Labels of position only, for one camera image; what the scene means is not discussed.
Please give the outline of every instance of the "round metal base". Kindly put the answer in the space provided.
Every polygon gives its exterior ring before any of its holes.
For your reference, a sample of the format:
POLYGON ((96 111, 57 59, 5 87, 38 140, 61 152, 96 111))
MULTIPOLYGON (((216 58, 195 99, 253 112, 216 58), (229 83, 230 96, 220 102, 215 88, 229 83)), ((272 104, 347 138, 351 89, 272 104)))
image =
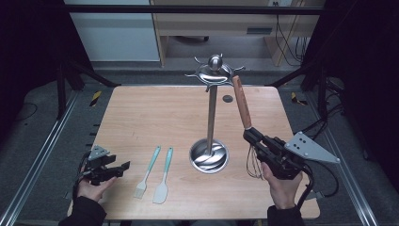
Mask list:
POLYGON ((229 151, 219 140, 214 139, 211 154, 207 154, 207 139, 200 139, 191 147, 189 159, 191 165, 201 172, 216 173, 226 167, 229 151))

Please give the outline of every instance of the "wooden handle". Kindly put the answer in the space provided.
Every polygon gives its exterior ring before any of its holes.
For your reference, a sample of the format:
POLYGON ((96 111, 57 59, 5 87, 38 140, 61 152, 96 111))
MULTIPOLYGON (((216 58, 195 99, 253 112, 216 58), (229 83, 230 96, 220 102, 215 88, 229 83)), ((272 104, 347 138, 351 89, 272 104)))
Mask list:
POLYGON ((238 105, 238 110, 240 111, 241 121, 246 130, 250 129, 252 127, 252 122, 250 120, 247 99, 238 75, 232 78, 232 84, 234 85, 235 100, 238 105))

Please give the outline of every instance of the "cabinet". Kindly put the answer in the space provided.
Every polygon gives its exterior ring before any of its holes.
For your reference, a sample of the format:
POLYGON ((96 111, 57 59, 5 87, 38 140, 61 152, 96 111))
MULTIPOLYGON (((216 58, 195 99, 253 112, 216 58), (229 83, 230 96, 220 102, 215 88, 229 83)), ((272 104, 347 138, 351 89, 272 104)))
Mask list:
MULTIPOLYGON (((322 7, 325 1, 293 0, 291 7, 322 7)), ((188 5, 188 6, 252 6, 266 7, 268 0, 151 0, 152 5, 188 5)), ((173 14, 154 13, 155 34, 162 65, 168 50, 169 36, 264 36, 273 62, 279 66, 282 53, 287 50, 286 41, 291 37, 310 37, 317 23, 317 15, 281 15, 276 42, 277 15, 254 14, 173 14)))

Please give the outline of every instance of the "wall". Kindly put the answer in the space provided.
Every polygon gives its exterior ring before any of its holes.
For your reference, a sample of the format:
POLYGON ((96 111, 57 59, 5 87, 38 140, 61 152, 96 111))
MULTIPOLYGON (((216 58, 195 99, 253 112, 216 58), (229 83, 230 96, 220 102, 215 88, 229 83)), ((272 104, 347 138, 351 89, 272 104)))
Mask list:
MULTIPOLYGON (((149 5, 148 0, 65 0, 65 4, 149 5)), ((159 61, 149 13, 71 13, 90 61, 159 61)))

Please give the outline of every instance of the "person's left hand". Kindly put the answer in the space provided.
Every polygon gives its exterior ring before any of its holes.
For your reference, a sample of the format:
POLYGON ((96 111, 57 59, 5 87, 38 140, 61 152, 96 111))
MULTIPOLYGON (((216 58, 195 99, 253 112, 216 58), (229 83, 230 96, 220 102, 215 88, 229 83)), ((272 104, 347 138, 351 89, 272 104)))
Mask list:
POLYGON ((117 177, 113 177, 108 181, 102 182, 99 186, 93 186, 90 184, 88 179, 83 179, 79 183, 79 187, 77 190, 77 197, 84 196, 91 200, 98 202, 102 197, 103 193, 115 184, 117 177))

